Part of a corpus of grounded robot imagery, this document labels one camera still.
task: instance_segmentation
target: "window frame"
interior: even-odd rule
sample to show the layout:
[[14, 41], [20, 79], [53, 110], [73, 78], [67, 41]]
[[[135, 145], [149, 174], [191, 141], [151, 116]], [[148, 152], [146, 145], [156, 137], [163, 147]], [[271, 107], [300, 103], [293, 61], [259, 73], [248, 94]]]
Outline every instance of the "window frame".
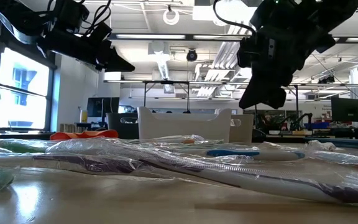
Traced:
[[17, 92], [17, 93], [22, 93], [22, 94], [26, 94], [26, 95], [33, 95], [33, 96], [40, 96], [46, 99], [47, 105], [46, 105], [46, 112], [45, 112], [45, 121], [44, 121], [44, 128], [43, 129], [37, 129], [37, 128], [10, 128], [10, 127], [6, 127], [6, 128], [0, 128], [0, 131], [50, 131], [50, 121], [51, 121], [51, 113], [52, 113], [52, 94], [53, 94], [53, 79], [54, 79], [54, 74], [55, 74], [55, 69], [56, 66], [52, 67], [50, 65], [45, 64], [44, 62], [39, 62], [37, 60], [34, 60], [38, 63], [41, 63], [42, 65], [45, 65], [46, 67], [49, 68], [49, 77], [48, 77], [48, 89], [47, 89], [47, 95], [43, 96], [41, 94], [38, 93], [34, 93], [28, 90], [23, 90], [21, 88], [17, 88], [14, 86], [9, 86], [9, 85], [4, 85], [4, 84], [0, 84], [0, 88], [1, 89], [5, 89], [5, 90], [9, 90], [9, 91], [13, 91], [13, 92]]

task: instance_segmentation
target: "ceiling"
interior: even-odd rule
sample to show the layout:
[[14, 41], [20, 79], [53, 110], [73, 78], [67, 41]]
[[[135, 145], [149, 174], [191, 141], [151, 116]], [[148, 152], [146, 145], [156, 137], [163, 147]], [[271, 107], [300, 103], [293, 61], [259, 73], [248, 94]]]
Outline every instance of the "ceiling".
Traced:
[[[21, 1], [35, 11], [44, 11], [48, 3], [48, 0]], [[87, 0], [85, 2], [85, 6], [91, 12], [89, 18], [93, 18], [96, 9], [102, 5], [96, 4], [96, 2], [101, 1]], [[173, 26], [163, 21], [163, 13], [167, 8], [164, 4], [159, 6], [149, 4], [113, 4], [111, 6], [112, 14], [106, 20], [106, 24], [112, 27], [114, 33], [226, 34], [229, 30], [229, 26], [217, 26], [212, 21], [194, 21], [191, 15], [194, 0], [184, 0], [181, 2], [183, 3], [181, 6], [172, 6], [173, 9], [183, 11], [180, 12], [178, 23]], [[350, 19], [334, 29], [332, 34], [335, 36], [358, 36], [358, 13], [355, 13]], [[151, 74], [154, 70], [158, 70], [155, 60], [147, 56], [149, 42], [140, 40], [113, 41], [119, 53], [136, 67], [135, 71], [125, 73], [126, 79], [144, 77], [145, 74]], [[171, 60], [167, 62], [169, 70], [191, 72], [195, 71], [197, 63], [214, 60], [222, 44], [222, 42], [194, 41], [167, 41], [167, 43], [170, 46], [171, 54]], [[187, 62], [186, 53], [188, 49], [196, 49], [198, 61], [202, 62]], [[303, 70], [297, 71], [294, 74], [294, 82], [310, 81], [310, 77], [325, 71], [327, 68], [334, 68], [336, 76], [346, 81], [349, 76], [349, 68], [356, 65], [356, 63], [349, 62], [358, 62], [358, 44], [337, 44], [323, 54], [315, 52], [314, 55], [318, 60], [310, 57], [306, 61]]]

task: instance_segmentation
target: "table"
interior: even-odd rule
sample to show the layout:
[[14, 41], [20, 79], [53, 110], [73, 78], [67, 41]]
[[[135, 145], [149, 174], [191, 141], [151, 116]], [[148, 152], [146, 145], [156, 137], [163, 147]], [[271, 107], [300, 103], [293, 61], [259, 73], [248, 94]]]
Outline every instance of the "table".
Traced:
[[22, 169], [0, 192], [0, 223], [358, 224], [358, 206], [177, 179]]

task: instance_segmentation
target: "window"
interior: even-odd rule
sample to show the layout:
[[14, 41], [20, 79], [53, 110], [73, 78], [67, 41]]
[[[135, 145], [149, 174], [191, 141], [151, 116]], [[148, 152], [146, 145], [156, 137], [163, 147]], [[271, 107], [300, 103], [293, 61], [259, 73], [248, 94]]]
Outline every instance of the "window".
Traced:
[[11, 49], [1, 54], [0, 128], [44, 129], [50, 70]]

